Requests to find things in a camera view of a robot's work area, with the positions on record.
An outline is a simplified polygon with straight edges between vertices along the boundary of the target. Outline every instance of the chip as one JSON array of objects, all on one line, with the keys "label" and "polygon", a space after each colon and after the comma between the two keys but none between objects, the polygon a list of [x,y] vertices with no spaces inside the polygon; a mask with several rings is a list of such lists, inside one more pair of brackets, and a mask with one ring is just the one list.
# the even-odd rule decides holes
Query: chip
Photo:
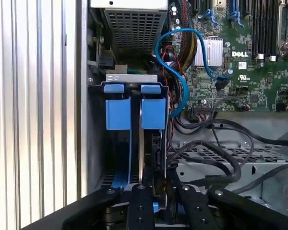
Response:
[{"label": "chip", "polygon": [[224,90],[220,90],[216,92],[217,97],[224,97]]},{"label": "chip", "polygon": [[251,102],[257,103],[258,102],[258,95],[251,95]]}]

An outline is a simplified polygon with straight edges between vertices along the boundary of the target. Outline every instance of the blue latch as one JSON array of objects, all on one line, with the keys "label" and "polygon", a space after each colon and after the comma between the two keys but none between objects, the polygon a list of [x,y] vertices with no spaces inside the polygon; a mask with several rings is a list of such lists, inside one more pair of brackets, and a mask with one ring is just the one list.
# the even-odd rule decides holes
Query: blue latch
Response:
[{"label": "blue latch", "polygon": [[104,86],[104,93],[123,93],[124,85],[123,84],[106,84]]},{"label": "blue latch", "polygon": [[166,100],[142,99],[141,127],[143,129],[165,129]]},{"label": "blue latch", "polygon": [[160,85],[141,85],[142,94],[161,94]]},{"label": "blue latch", "polygon": [[106,100],[107,130],[131,129],[131,103],[129,99]]}]

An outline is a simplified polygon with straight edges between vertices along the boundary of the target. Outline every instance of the silver metal frame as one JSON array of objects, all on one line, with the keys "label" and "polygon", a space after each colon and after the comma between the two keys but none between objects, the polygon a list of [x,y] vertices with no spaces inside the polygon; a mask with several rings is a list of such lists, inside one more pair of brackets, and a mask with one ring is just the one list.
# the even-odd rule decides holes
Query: silver metal frame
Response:
[{"label": "silver metal frame", "polygon": [[142,9],[142,10],[168,10],[168,1],[165,0],[91,0],[90,7],[101,9]]}]

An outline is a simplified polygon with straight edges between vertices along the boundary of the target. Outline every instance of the screw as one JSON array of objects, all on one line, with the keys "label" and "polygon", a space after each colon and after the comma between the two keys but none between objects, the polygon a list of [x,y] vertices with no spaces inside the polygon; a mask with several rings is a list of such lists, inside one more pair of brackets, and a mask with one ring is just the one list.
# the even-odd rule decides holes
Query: screw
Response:
[{"label": "screw", "polygon": [[190,187],[189,187],[189,186],[186,186],[186,185],[184,185],[184,186],[182,186],[182,189],[183,189],[183,190],[186,190],[186,191],[188,191],[188,190],[190,189]]},{"label": "screw", "polygon": [[108,189],[107,190],[107,194],[113,194],[113,193],[115,193],[115,191],[113,189]]},{"label": "screw", "polygon": [[201,219],[201,223],[202,224],[207,224],[207,220],[206,219]]},{"label": "screw", "polygon": [[136,221],[137,221],[139,224],[142,224],[142,223],[143,223],[142,217],[139,217]]},{"label": "screw", "polygon": [[145,189],[145,186],[141,184],[138,186],[138,189]]},{"label": "screw", "polygon": [[220,190],[215,190],[215,194],[217,194],[218,196],[222,196],[224,193]]},{"label": "screw", "polygon": [[229,47],[231,46],[231,43],[230,43],[230,42],[225,42],[225,46],[226,46],[227,48],[229,48]]},{"label": "screw", "polygon": [[99,42],[100,42],[101,44],[103,44],[103,43],[105,42],[105,39],[104,39],[103,36],[100,36],[100,37],[99,37]]}]

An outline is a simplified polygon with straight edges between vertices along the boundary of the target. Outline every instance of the dell logo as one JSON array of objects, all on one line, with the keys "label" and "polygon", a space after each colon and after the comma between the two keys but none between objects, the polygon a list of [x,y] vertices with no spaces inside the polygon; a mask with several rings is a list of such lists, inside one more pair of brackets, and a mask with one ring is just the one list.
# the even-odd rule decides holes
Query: dell logo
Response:
[{"label": "dell logo", "polygon": [[235,51],[233,51],[232,53],[231,53],[231,56],[232,57],[239,57],[239,58],[248,58],[249,56],[248,56],[248,54],[247,54],[247,52],[235,52]]}]

